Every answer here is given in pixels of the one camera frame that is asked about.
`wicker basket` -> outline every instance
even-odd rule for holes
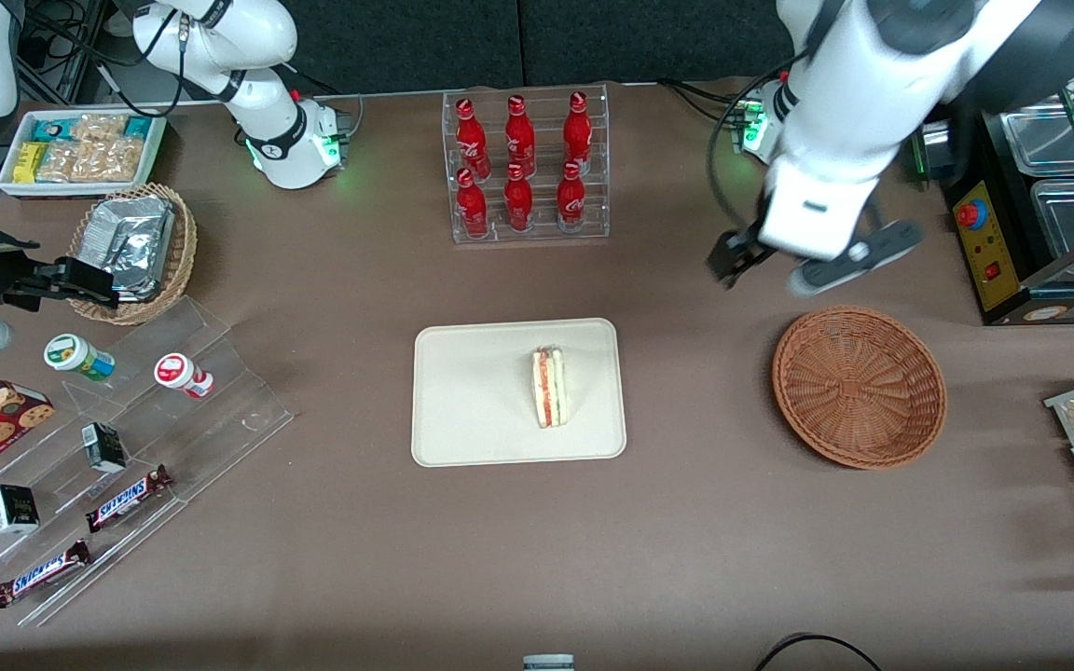
[[[193,271],[193,254],[197,252],[197,223],[193,222],[193,213],[188,211],[188,207],[185,207],[185,201],[175,191],[162,187],[160,184],[145,184],[143,187],[132,188],[129,191],[119,191],[118,194],[106,195],[106,200],[137,199],[140,195],[160,195],[176,207],[176,221],[173,224],[172,240],[168,242],[165,269],[161,279],[163,288],[153,301],[119,303],[116,309],[103,308],[88,301],[70,301],[69,303],[73,306],[73,310],[77,311],[77,315],[87,319],[116,323],[118,326],[135,326],[135,324],[149,321],[171,308],[185,293],[188,276]],[[89,213],[86,213],[86,216],[82,218],[82,225],[78,225],[76,233],[73,234],[73,243],[69,245],[69,256],[76,256],[77,248],[82,246],[82,235],[85,235],[87,223],[89,223]]]
[[[807,444],[854,468],[913,462],[947,417],[943,374],[925,345],[885,315],[853,306],[789,326],[773,356],[773,392]]]

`tabletop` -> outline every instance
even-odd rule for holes
[[[293,192],[222,106],[171,115],[153,179],[200,229],[188,293],[297,417],[44,627],[0,611],[0,668],[730,670],[798,630],[884,668],[1074,668],[1074,462],[1041,404],[1074,388],[1074,327],[979,326],[942,196],[891,173],[882,211],[925,227],[913,253],[811,301],[784,256],[724,292],[710,122],[665,89],[609,92],[612,235],[532,248],[452,244],[440,94],[367,99],[349,169]],[[750,216],[763,169],[717,164]],[[86,208],[4,196],[0,229],[54,258]],[[839,303],[942,365],[946,428],[906,467],[825,462],[775,407],[781,333]],[[56,333],[127,332],[57,302],[0,317],[0,378],[40,390],[60,388],[39,355]],[[596,317],[619,332],[622,455],[413,463],[418,332]],[[858,668],[817,646],[779,668],[822,662]]]

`dark gray wall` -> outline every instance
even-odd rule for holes
[[[772,0],[282,1],[293,64],[343,92],[716,79],[789,53]]]

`acrylic display stand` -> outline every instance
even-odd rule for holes
[[[251,453],[293,417],[276,394],[244,364],[228,327],[190,297],[137,327],[106,351],[116,359],[105,382],[69,375],[68,399],[53,399],[57,414],[0,455],[0,484],[32,490],[41,526],[28,535],[0,534],[0,583],[13,581],[85,539],[93,564],[55,586],[42,586],[15,602],[5,617],[18,625],[43,625],[98,581],[188,501]],[[214,374],[214,391],[191,399],[157,385],[155,362],[182,352]],[[89,467],[82,426],[114,426],[127,451],[127,468],[101,472]],[[164,464],[175,480],[114,526],[89,534],[85,513]]]
[[[587,96],[591,117],[591,171],[583,175],[587,191],[583,204],[583,229],[579,233],[563,233],[557,227],[557,186],[562,183],[564,147],[562,125],[570,114],[570,93]],[[508,225],[504,203],[504,185],[508,183],[508,148],[504,127],[508,122],[508,97],[525,97],[528,119],[537,131],[537,172],[528,178],[534,191],[533,228],[517,233]],[[487,237],[473,238],[459,216],[459,183],[455,174],[465,166],[459,150],[459,116],[455,102],[468,98],[475,105],[475,117],[487,133],[487,154],[491,158],[491,177],[478,183],[487,196]],[[462,90],[445,93],[441,99],[441,134],[447,156],[447,188],[450,192],[450,221],[459,244],[525,243],[532,240],[576,240],[583,237],[607,237],[611,233],[610,185],[611,152],[608,88],[605,86],[551,86],[514,90]]]

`coca-cola bottle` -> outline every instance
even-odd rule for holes
[[[468,169],[459,169],[459,216],[463,220],[466,235],[476,239],[487,237],[487,199],[482,188],[475,184],[475,175]]]
[[[562,167],[562,184],[557,186],[557,227],[562,233],[583,230],[583,203],[587,190],[579,179],[579,164],[567,161]]]
[[[504,136],[508,140],[508,160],[519,162],[525,169],[525,177],[533,177],[537,172],[537,133],[525,113],[525,99],[520,96],[508,97]]]
[[[579,174],[591,172],[591,117],[587,116],[587,96],[581,90],[570,94],[570,116],[562,125],[562,140],[566,145],[566,160],[579,164]]]
[[[519,162],[508,164],[508,183],[504,186],[504,201],[508,207],[508,225],[517,233],[533,228],[534,191],[525,179],[525,169]]]
[[[487,133],[483,126],[475,118],[475,106],[464,98],[455,102],[455,114],[459,115],[459,150],[463,163],[480,181],[491,175],[491,159],[487,157]]]

